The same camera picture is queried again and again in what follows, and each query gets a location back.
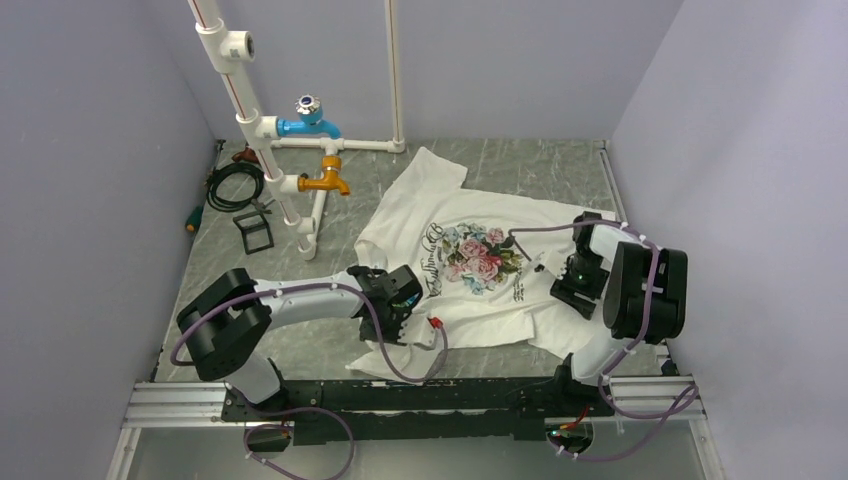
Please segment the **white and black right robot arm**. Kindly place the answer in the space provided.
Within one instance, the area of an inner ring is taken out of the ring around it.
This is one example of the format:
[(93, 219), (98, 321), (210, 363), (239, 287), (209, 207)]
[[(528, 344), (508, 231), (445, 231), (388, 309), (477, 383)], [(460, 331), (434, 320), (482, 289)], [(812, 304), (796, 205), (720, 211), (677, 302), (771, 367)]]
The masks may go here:
[(587, 385), (641, 343), (657, 345), (681, 333), (686, 317), (689, 257), (649, 242), (630, 227), (585, 211), (568, 229), (574, 251), (553, 269), (550, 295), (604, 330), (566, 357), (571, 377), (551, 388), (557, 411), (574, 415), (590, 399)]

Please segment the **white PVC pipe frame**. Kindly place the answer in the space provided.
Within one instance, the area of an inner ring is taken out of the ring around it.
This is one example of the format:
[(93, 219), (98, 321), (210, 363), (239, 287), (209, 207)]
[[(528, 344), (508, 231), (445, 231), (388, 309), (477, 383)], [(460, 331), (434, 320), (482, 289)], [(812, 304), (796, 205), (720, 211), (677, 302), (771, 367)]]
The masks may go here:
[(255, 60), (255, 42), (244, 30), (231, 30), (215, 1), (190, 1), (195, 31), (214, 70), (220, 76), (235, 110), (247, 147), (252, 148), (263, 172), (263, 180), (271, 197), (281, 207), (283, 223), (293, 236), (305, 260), (315, 257), (318, 233), (327, 196), (337, 191), (300, 192), (301, 175), (288, 175), (278, 166), (273, 151), (280, 148), (317, 148), (325, 155), (338, 155), (345, 150), (381, 151), (392, 154), (406, 150), (403, 130), (399, 65), (397, 8), (394, 1), (384, 3), (388, 47), (391, 98), (392, 138), (385, 141), (331, 139), (326, 135), (291, 135), (280, 137), (276, 131), (278, 116), (266, 115), (253, 88), (246, 65)]

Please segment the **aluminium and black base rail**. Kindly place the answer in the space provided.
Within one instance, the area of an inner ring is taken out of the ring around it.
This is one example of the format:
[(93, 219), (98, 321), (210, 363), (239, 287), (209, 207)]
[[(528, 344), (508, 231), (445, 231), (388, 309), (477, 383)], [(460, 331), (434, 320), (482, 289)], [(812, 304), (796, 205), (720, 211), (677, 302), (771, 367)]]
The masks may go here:
[(670, 409), (693, 380), (618, 377), (605, 395), (552, 377), (436, 379), (422, 386), (378, 380), (287, 380), (280, 396), (250, 407), (224, 383), (142, 383), (134, 387), (125, 428), (282, 426), (297, 446), (356, 440), (544, 438), (561, 424), (612, 425), (627, 418), (604, 401), (651, 420)]

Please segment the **white floral print t-shirt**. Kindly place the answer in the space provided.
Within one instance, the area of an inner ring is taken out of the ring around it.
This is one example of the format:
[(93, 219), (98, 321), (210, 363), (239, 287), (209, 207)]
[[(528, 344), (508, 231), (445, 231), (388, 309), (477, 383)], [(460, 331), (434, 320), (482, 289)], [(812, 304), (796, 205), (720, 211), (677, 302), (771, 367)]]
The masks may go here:
[(562, 227), (583, 208), (465, 189), (467, 173), (420, 148), (355, 241), (358, 262), (409, 266), (423, 290), (411, 321), (440, 319), (452, 349), (526, 341), (563, 358), (607, 334), (599, 312), (584, 319), (536, 269), (573, 252)]

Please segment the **orange plastic tap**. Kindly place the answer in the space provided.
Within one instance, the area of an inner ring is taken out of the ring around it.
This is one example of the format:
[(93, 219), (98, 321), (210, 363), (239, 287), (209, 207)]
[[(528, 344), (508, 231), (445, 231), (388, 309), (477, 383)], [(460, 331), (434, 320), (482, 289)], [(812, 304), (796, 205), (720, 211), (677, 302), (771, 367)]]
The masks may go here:
[(342, 196), (351, 194), (346, 181), (341, 178), (342, 159), (338, 155), (325, 155), (322, 158), (320, 177), (310, 179), (303, 175), (298, 178), (297, 187), (300, 192), (306, 191), (337, 191)]

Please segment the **blue plastic tap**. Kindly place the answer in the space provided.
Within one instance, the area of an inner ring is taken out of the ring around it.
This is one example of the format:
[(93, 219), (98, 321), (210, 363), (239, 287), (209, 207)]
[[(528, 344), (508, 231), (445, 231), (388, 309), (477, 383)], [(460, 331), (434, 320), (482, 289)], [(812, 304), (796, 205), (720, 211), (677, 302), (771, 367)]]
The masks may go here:
[(276, 131), (280, 137), (291, 135), (326, 135), (331, 139), (342, 137), (340, 129), (324, 118), (321, 100), (311, 94), (302, 95), (295, 104), (297, 121), (278, 118)]

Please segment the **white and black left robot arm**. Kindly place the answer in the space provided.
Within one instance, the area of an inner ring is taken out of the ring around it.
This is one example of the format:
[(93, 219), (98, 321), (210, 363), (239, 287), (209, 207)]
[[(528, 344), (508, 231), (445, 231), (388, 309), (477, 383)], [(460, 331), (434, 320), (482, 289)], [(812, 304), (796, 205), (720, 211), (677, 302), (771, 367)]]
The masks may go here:
[(257, 280), (235, 268), (177, 315), (181, 335), (170, 361), (193, 367), (202, 381), (225, 381), (258, 417), (272, 420), (285, 411), (288, 394), (277, 367), (256, 352), (267, 332), (312, 320), (357, 319), (363, 341), (432, 348), (437, 327), (413, 317), (422, 298), (406, 265), (393, 271), (354, 265), (294, 281)]

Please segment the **brown pipe fitting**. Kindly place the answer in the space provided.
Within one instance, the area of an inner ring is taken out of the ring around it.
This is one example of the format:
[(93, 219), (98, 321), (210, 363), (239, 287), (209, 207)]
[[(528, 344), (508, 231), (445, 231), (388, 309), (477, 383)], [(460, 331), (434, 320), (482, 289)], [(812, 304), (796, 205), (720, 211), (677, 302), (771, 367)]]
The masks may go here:
[(231, 161), (233, 163), (251, 163), (251, 164), (259, 164), (259, 158), (256, 152), (250, 148), (245, 147), (243, 150), (236, 152), (231, 156)]

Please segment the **black rectangular frame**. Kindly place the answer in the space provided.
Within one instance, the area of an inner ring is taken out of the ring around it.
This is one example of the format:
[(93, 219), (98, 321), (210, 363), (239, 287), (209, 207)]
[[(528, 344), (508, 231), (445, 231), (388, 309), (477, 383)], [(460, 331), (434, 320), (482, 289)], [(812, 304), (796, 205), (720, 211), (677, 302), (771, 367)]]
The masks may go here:
[(240, 232), (246, 255), (252, 255), (275, 246), (273, 233), (266, 215), (261, 211), (234, 216), (234, 225)]

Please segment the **green handled screwdriver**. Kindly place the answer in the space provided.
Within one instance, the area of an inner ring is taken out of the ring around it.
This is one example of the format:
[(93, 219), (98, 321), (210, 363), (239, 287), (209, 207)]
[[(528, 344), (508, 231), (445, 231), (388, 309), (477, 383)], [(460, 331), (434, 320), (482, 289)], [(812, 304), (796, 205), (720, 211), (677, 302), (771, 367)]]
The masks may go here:
[(196, 206), (185, 220), (184, 228), (187, 232), (195, 234), (198, 232), (203, 215), (203, 206)]

